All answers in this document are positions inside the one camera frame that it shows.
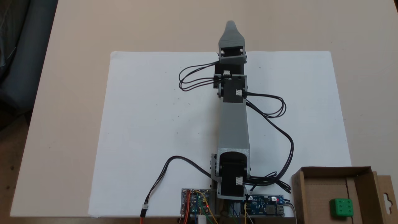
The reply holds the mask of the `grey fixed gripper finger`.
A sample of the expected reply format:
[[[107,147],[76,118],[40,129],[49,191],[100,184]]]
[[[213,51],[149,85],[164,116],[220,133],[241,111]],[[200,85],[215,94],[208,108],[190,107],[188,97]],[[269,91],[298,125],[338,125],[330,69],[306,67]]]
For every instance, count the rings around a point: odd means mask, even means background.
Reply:
[[[225,30],[218,42],[218,46],[244,46],[245,39],[238,31],[234,21],[229,20],[225,25]]]

